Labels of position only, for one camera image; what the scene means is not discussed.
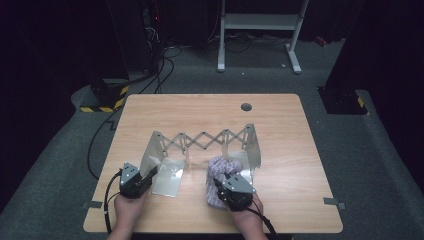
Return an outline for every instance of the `wooden table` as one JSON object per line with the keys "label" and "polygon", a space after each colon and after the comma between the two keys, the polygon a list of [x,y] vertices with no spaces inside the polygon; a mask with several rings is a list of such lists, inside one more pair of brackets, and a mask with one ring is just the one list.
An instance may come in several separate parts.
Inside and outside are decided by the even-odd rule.
{"label": "wooden table", "polygon": [[[251,111],[241,104],[249,103]],[[334,205],[321,160],[297,95],[294,94],[178,94],[129,96],[95,190],[93,201],[103,201],[106,186],[125,161],[139,166],[153,131],[164,136],[202,131],[238,132],[253,123],[262,166],[253,186],[278,233],[338,233],[343,225]],[[150,194],[136,232],[236,233],[226,211],[206,203],[208,161],[221,154],[221,146],[207,150],[190,147],[176,197]],[[118,191],[118,181],[110,195]],[[115,213],[111,204],[112,226]],[[106,232],[103,209],[88,210],[84,229]]]}

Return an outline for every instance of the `crumpled fabric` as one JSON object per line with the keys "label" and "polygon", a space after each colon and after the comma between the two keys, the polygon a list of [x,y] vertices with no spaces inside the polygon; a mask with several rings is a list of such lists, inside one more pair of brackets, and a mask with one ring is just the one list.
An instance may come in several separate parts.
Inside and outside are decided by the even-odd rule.
{"label": "crumpled fabric", "polygon": [[217,156],[209,160],[208,174],[206,179],[206,199],[209,206],[225,209],[225,204],[216,194],[218,189],[215,186],[214,178],[223,182],[226,180],[224,173],[234,175],[243,170],[243,165],[238,160],[228,161],[223,156]]}

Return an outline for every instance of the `gray carpet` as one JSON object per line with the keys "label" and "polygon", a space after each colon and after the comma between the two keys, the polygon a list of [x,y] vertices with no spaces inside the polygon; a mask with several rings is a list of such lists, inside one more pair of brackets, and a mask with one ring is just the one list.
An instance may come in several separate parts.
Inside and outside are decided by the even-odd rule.
{"label": "gray carpet", "polygon": [[[321,102],[317,86],[325,84],[342,45],[337,42],[322,48],[298,42],[301,75],[293,74],[282,44],[252,46],[241,53],[227,51],[224,73],[216,71],[217,50],[173,48],[166,56],[175,68],[161,90],[164,94],[298,94],[333,194],[347,209],[340,210],[344,224],[340,234],[296,234],[296,239],[424,239],[423,194],[397,155],[368,93],[358,91],[370,111],[365,116],[328,115]],[[241,50],[245,45],[227,47]],[[171,64],[165,62],[161,79],[170,70]],[[147,83],[131,85],[129,93],[138,93]],[[155,88],[156,83],[144,93],[151,94]],[[87,90],[77,91],[70,99],[76,108]],[[82,205],[91,200],[97,183],[87,169],[88,147],[109,115],[76,110],[1,214],[1,240],[106,238],[106,234],[83,230],[87,210]],[[114,125],[119,116],[120,112],[112,117]],[[96,175],[113,138],[110,126],[101,128],[90,152]]]}

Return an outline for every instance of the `purple cloth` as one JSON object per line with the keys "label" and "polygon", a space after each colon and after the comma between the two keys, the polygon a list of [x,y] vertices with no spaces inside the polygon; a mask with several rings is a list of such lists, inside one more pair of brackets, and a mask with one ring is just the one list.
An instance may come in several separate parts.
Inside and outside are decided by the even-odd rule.
{"label": "purple cloth", "polygon": [[214,178],[223,182],[226,180],[224,173],[233,175],[242,170],[243,165],[238,160],[228,161],[223,156],[217,156],[209,160],[206,179],[206,199],[211,207],[225,209],[225,204],[216,195],[218,189],[215,186]]}

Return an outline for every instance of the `white metal stand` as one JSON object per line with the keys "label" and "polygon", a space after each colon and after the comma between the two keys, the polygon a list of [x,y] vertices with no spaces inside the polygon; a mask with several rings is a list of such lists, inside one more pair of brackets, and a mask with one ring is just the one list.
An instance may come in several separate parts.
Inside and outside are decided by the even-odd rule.
{"label": "white metal stand", "polygon": [[222,0],[221,31],[218,52],[218,72],[225,71],[225,29],[262,29],[262,30],[291,30],[291,43],[286,44],[293,71],[302,72],[294,48],[299,37],[300,28],[305,18],[309,0],[303,0],[299,14],[226,14],[225,0]]}

